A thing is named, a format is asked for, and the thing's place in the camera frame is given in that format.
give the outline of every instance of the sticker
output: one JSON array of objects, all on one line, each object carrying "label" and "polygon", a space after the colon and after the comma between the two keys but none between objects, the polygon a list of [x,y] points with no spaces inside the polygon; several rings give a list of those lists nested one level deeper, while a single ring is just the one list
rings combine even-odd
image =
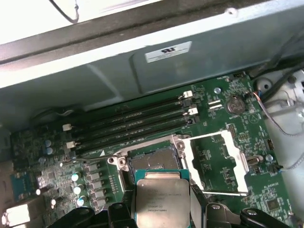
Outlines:
[{"label": "sticker", "polygon": [[174,45],[171,47],[166,47],[157,51],[146,53],[147,63],[155,62],[164,58],[170,58],[172,56],[177,56],[180,54],[187,53],[190,50],[192,41],[186,43]]}]

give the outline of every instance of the wire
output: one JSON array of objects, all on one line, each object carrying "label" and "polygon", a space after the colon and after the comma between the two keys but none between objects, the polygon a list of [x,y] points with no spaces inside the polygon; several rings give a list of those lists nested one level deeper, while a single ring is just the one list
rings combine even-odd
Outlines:
[{"label": "wire", "polygon": [[272,98],[276,92],[281,88],[281,86],[288,80],[290,76],[292,76],[295,72],[302,70],[304,68],[304,61],[291,69],[288,69],[283,76],[276,82],[274,85],[267,90],[264,94],[262,94],[261,100],[263,103]]},{"label": "wire", "polygon": [[287,168],[281,169],[281,171],[294,170],[294,169],[297,168],[303,161],[304,161],[304,152],[302,153],[302,155],[299,157],[299,159],[298,159],[294,164],[292,164],[291,166],[288,166]]},{"label": "wire", "polygon": [[48,115],[51,115],[51,114],[56,114],[56,115],[59,115],[59,116],[68,116],[68,115],[72,114],[73,112],[75,112],[74,109],[68,109],[68,110],[64,111],[63,113],[60,113],[58,110],[59,111],[64,111],[63,108],[50,108],[50,109],[47,109],[47,110],[42,111],[41,113],[39,113],[39,114],[37,114],[35,116],[32,116],[29,119],[29,123],[31,125],[35,125],[37,122],[39,122],[39,120],[41,120],[45,116],[48,116]]},{"label": "wire", "polygon": [[266,63],[254,68],[249,72],[251,77],[259,77],[264,73],[265,71],[274,68],[278,65],[279,61],[282,58],[282,55],[287,51],[287,49],[297,43],[300,39],[304,37],[304,27],[302,27],[299,32],[294,34],[286,43],[283,44],[283,46],[280,48],[280,50],[274,54],[274,56]]},{"label": "wire", "polygon": [[102,157],[98,157],[98,158],[75,158],[75,159],[71,159],[69,161],[66,161],[66,162],[62,162],[62,165],[70,165],[70,164],[73,164],[75,162],[93,162],[93,161],[100,161],[100,160],[103,160],[105,158],[111,158],[111,157],[117,157],[117,155],[114,155],[114,154],[110,154],[110,155],[105,155],[105,156],[102,156]]},{"label": "wire", "polygon": [[75,12],[76,12],[76,17],[75,19],[71,19],[55,2],[54,0],[49,0],[50,3],[52,3],[52,5],[55,7],[55,9],[57,9],[57,11],[65,18],[67,19],[69,22],[71,22],[72,24],[76,24],[79,21],[79,13],[78,13],[78,5],[77,2],[75,2]]},{"label": "wire", "polygon": [[270,115],[270,113],[267,111],[267,109],[265,108],[265,106],[263,105],[260,97],[256,94],[256,92],[253,92],[254,96],[256,96],[257,98],[257,102],[258,104],[260,105],[260,107],[262,108],[262,110],[264,111],[265,115],[267,116],[267,118],[270,120],[270,122],[275,126],[277,127],[277,129],[280,130],[280,132],[282,132],[282,134],[286,135],[286,136],[289,136],[289,137],[297,137],[297,136],[300,136],[302,135],[304,132],[300,132],[300,133],[297,133],[297,134],[289,134],[287,133],[286,131],[284,131],[281,126],[274,120],[274,118]]}]

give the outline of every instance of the white connector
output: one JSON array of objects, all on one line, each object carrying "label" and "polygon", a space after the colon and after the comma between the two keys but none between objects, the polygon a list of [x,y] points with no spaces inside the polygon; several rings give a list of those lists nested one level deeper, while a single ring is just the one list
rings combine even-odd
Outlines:
[{"label": "white connector", "polygon": [[71,142],[66,143],[66,147],[67,147],[68,149],[71,149],[71,148],[76,147],[75,141],[71,141]]},{"label": "white connector", "polygon": [[198,113],[199,113],[199,111],[198,111],[197,108],[191,108],[191,109],[188,110],[189,115],[195,115],[195,114],[198,114]]},{"label": "white connector", "polygon": [[71,129],[72,129],[72,125],[71,125],[70,123],[65,124],[65,125],[62,125],[62,130],[63,130],[64,132],[70,131]]},{"label": "white connector", "polygon": [[183,96],[184,98],[193,97],[193,93],[192,93],[191,90],[185,91],[185,92],[182,94],[182,96]]}]

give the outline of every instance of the ram slot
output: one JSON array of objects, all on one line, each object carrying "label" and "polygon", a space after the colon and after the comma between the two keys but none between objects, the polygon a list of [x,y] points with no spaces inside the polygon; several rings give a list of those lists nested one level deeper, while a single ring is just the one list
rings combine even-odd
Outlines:
[{"label": "ram slot", "polygon": [[144,132],[140,132],[140,135],[136,134],[136,135],[132,135],[132,136],[125,137],[125,138],[120,138],[120,139],[117,139],[115,141],[111,141],[111,142],[108,142],[108,143],[104,143],[104,144],[100,144],[100,145],[96,145],[96,146],[92,145],[90,147],[86,147],[86,148],[82,148],[82,149],[76,149],[76,153],[79,155],[79,154],[83,154],[83,153],[86,153],[86,152],[91,152],[91,151],[94,151],[94,150],[99,150],[99,149],[106,148],[106,147],[109,147],[109,146],[118,145],[120,143],[124,143],[124,142],[129,142],[129,141],[145,138],[145,137],[148,137],[150,135],[154,135],[156,133],[173,130],[175,128],[183,127],[185,125],[187,125],[185,123],[185,120],[181,119],[179,122],[175,122],[174,124],[167,125],[165,127],[157,129],[157,130],[150,129],[150,130],[147,130],[147,131],[144,131]]},{"label": "ram slot", "polygon": [[78,148],[82,149],[82,148],[85,148],[87,146],[100,144],[100,143],[105,143],[105,142],[108,142],[108,141],[111,141],[111,140],[117,140],[117,139],[122,138],[126,135],[134,134],[134,133],[137,133],[138,131],[145,131],[145,130],[148,130],[148,129],[151,129],[151,128],[155,128],[155,127],[160,126],[162,124],[170,123],[172,121],[176,121],[176,120],[179,120],[181,118],[182,118],[181,116],[178,116],[175,119],[156,121],[155,123],[145,124],[145,125],[142,125],[142,126],[139,126],[139,127],[135,128],[135,129],[132,129],[131,131],[125,131],[121,134],[114,134],[114,135],[111,135],[109,137],[95,139],[95,140],[89,141],[87,143],[85,142],[85,143],[80,144],[80,145],[79,145],[79,143],[77,143],[79,145]]},{"label": "ram slot", "polygon": [[111,126],[112,124],[120,124],[123,123],[124,121],[129,121],[129,120],[136,120],[137,118],[143,118],[146,116],[149,116],[151,112],[159,113],[159,112],[169,112],[169,111],[174,111],[178,110],[181,108],[182,102],[178,101],[175,98],[175,102],[172,102],[172,100],[166,102],[165,104],[162,103],[162,105],[156,106],[155,104],[145,107],[143,109],[138,109],[138,110],[133,110],[131,112],[122,112],[118,115],[110,116],[108,118],[103,118],[100,119],[94,123],[90,124],[85,124],[85,125],[79,125],[77,123],[73,124],[75,127],[73,130],[73,135],[75,137],[86,133],[90,131],[97,130],[99,128]]},{"label": "ram slot", "polygon": [[86,142],[90,142],[96,139],[102,139],[104,137],[110,137],[112,135],[117,135],[120,133],[125,133],[130,130],[138,129],[141,127],[146,126],[147,124],[157,124],[160,122],[160,118],[167,118],[167,119],[175,119],[175,118],[182,118],[183,117],[183,110],[174,113],[164,113],[164,114],[155,114],[151,115],[148,118],[139,119],[136,121],[128,121],[125,122],[123,125],[115,125],[113,127],[109,127],[106,129],[101,129],[99,131],[94,131],[85,135],[82,135],[79,138],[74,139],[75,142],[83,144]]}]

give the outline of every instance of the motherboard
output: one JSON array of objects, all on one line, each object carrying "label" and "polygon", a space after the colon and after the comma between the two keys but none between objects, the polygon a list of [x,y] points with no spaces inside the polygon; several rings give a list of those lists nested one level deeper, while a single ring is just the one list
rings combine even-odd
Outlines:
[{"label": "motherboard", "polygon": [[189,169],[210,202],[288,225],[291,205],[245,73],[115,104],[11,136],[16,201],[43,195],[51,225],[76,207],[119,202],[135,170]]}]

